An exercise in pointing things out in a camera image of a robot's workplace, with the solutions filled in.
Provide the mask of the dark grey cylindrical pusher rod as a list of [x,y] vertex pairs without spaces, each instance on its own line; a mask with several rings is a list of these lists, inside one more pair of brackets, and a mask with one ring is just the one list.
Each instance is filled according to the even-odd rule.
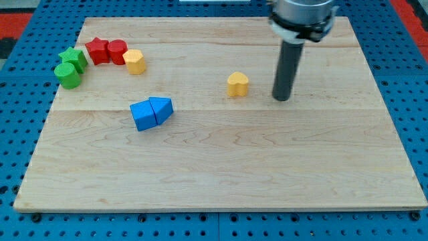
[[303,47],[304,44],[282,42],[272,89],[276,100],[287,101],[290,98]]

